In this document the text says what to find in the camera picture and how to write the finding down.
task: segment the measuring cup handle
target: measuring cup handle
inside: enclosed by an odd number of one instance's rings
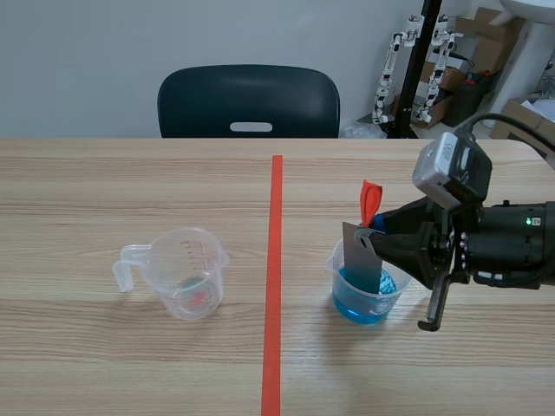
[[[145,267],[148,262],[150,245],[129,245],[121,251],[121,260],[112,266],[115,280],[120,287],[120,292],[133,290],[133,273],[131,268]]]

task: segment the chair backrest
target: chair backrest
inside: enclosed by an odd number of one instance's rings
[[[339,134],[340,101],[321,72],[269,65],[182,69],[158,97],[162,137],[303,137]],[[270,132],[233,131],[234,123],[269,123]]]

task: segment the black cable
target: black cable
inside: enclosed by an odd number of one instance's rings
[[[522,130],[524,133],[530,134],[539,143],[547,147],[552,152],[555,152],[555,144],[551,143],[543,134],[536,132],[531,127],[527,126],[521,121],[515,120],[511,117],[507,117],[506,115],[502,115],[502,114],[487,113],[487,114],[476,115],[472,119],[470,119],[467,123],[465,123],[464,126],[460,127],[457,130],[457,132],[455,132],[455,135],[458,136],[457,133],[460,132],[473,137],[472,131],[474,129],[474,125],[476,125],[477,123],[483,120],[502,121],[510,126],[516,127],[519,130]]]

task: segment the measuring cup with blue liquid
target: measuring cup with blue liquid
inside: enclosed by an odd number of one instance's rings
[[[210,315],[224,296],[222,269],[229,263],[219,240],[200,228],[184,228],[148,245],[129,245],[112,268],[121,292],[133,289],[137,267],[167,310],[193,321]]]
[[[378,294],[360,290],[345,280],[343,240],[337,243],[328,269],[333,273],[333,302],[337,310],[353,322],[373,324],[386,318],[412,277],[392,264],[383,262]]]

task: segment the table surface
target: table surface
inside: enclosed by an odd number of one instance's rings
[[[424,140],[0,140],[0,414],[260,414],[271,156],[284,155],[282,414],[545,415],[555,407],[555,289],[453,286],[440,332],[413,284],[375,327],[341,317],[324,263],[363,179],[382,209],[418,199]],[[489,203],[555,199],[529,147],[480,142]],[[213,231],[225,299],[172,318],[119,250]]]

